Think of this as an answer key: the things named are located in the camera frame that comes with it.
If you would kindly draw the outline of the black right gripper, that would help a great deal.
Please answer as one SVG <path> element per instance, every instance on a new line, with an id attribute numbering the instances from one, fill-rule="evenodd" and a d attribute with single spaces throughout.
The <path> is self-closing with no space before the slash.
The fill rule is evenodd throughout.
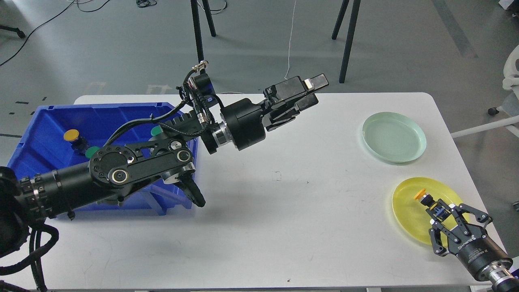
<path id="1" fill-rule="evenodd" d="M 439 221 L 430 220 L 433 252 L 441 257 L 448 253 L 455 255 L 476 281 L 514 281 L 509 271 L 513 260 L 488 236 L 486 227 L 493 222 L 493 217 L 465 203 L 450 204 L 449 207 L 456 223 L 450 231 Z M 466 220 L 469 215 L 474 217 L 476 224 Z M 442 234 L 447 238 L 447 247 Z"/>

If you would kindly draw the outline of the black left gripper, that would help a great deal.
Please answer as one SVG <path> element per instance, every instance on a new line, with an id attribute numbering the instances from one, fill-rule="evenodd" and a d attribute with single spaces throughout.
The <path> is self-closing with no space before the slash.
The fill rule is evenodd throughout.
<path id="1" fill-rule="evenodd" d="M 211 155 L 229 143 L 242 151 L 264 140 L 266 130 L 273 131 L 317 105 L 319 100 L 315 93 L 328 85 L 324 74 L 305 80 L 295 76 L 272 85 L 264 90 L 265 100 L 261 102 L 253 103 L 244 98 L 223 107 L 222 120 L 208 127 L 202 141 Z"/>

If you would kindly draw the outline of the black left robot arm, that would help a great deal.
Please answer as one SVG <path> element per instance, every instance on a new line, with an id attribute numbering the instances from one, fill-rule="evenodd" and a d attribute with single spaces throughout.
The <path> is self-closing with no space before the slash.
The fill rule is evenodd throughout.
<path id="1" fill-rule="evenodd" d="M 41 257 L 57 243 L 59 231 L 45 220 L 60 214 L 74 219 L 79 207 L 106 198 L 124 201 L 159 179 L 203 207 L 187 142 L 201 137 L 210 154 L 229 142 L 238 150 L 248 148 L 317 105 L 315 93 L 329 84 L 324 74 L 305 80 L 295 76 L 267 87 L 259 103 L 244 98 L 223 106 L 205 73 L 207 66 L 202 60 L 187 73 L 175 108 L 126 122 L 88 162 L 22 179 L 11 168 L 1 168 L 1 256 L 29 242 L 28 255 L 2 266 L 1 275 L 30 266 L 37 290 L 46 292 Z"/>

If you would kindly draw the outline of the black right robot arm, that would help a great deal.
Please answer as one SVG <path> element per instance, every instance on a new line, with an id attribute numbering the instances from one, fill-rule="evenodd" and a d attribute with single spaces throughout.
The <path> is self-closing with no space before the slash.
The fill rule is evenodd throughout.
<path id="1" fill-rule="evenodd" d="M 427 203 L 426 212 L 436 255 L 454 255 L 476 281 L 491 282 L 495 292 L 519 290 L 518 279 L 509 270 L 513 260 L 485 229 L 493 221 L 489 214 L 466 204 L 447 205 L 441 199 Z"/>

